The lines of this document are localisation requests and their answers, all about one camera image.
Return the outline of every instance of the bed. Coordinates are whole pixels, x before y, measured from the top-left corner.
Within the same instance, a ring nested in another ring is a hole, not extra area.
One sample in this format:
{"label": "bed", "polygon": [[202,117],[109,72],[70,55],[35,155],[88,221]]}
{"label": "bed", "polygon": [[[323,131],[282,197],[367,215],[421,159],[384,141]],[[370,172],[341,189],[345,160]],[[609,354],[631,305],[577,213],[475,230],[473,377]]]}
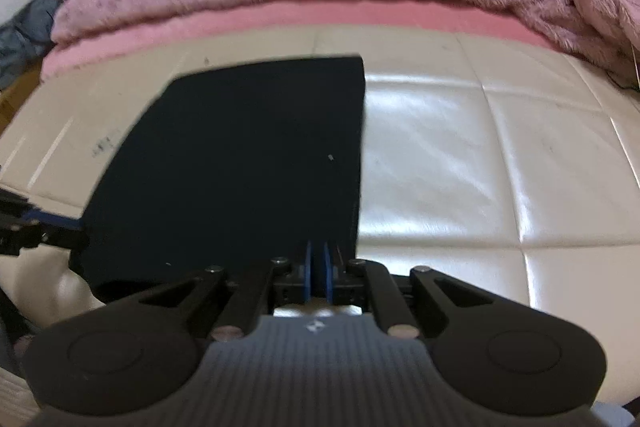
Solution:
{"label": "bed", "polygon": [[[624,404],[640,395],[640,97],[625,71],[559,46],[513,13],[442,0],[264,0],[89,32],[47,59],[0,138],[0,187],[80,216],[172,79],[359,54],[358,256],[394,273],[427,264],[581,325],[607,353],[598,398]],[[39,326],[100,306],[67,263],[51,247],[2,258],[0,286]]]}

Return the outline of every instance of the pink mattress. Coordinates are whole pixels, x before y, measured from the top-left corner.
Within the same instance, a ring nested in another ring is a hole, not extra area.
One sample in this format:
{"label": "pink mattress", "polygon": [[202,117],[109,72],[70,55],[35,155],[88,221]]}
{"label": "pink mattress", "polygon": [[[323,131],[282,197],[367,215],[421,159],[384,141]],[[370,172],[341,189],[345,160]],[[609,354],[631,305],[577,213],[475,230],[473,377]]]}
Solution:
{"label": "pink mattress", "polygon": [[108,58],[185,39],[227,32],[309,24],[377,24],[462,32],[556,49],[515,16],[453,2],[413,0],[279,0],[230,10],[204,10],[162,22],[143,23],[56,47],[44,60],[42,78]]}

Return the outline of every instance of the black robot gripper on mat edge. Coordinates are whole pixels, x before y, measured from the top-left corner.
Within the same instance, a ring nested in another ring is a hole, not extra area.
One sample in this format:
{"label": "black robot gripper on mat edge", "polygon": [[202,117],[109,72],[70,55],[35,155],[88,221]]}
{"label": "black robot gripper on mat edge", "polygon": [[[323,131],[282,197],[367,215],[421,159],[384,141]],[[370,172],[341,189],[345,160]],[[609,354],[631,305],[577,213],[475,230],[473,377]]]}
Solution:
{"label": "black robot gripper on mat edge", "polygon": [[[429,267],[301,252],[44,330],[23,360],[34,425],[599,425],[606,360],[581,328]],[[313,295],[363,314],[271,316]]]}

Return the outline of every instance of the white speck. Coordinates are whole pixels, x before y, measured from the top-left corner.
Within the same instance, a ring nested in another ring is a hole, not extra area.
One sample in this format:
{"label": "white speck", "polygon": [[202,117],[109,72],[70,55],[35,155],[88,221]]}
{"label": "white speck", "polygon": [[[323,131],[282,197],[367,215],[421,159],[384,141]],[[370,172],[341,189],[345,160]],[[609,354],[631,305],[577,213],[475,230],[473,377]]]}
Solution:
{"label": "white speck", "polygon": [[306,325],[306,329],[311,331],[311,333],[313,333],[314,335],[320,333],[320,331],[324,330],[324,328],[326,328],[326,324],[322,321],[319,321],[318,319],[311,321]]}

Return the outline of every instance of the ribbed gray surface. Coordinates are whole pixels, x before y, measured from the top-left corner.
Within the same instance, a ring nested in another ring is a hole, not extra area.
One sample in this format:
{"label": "ribbed gray surface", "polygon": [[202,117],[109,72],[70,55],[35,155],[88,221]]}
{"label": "ribbed gray surface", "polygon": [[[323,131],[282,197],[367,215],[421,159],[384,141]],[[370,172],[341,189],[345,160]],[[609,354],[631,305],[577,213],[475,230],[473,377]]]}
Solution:
{"label": "ribbed gray surface", "polygon": [[600,427],[585,407],[545,419],[483,409],[452,390],[419,341],[384,335],[372,317],[264,317],[241,341],[211,344],[177,393],[110,418],[53,409],[35,426]]}

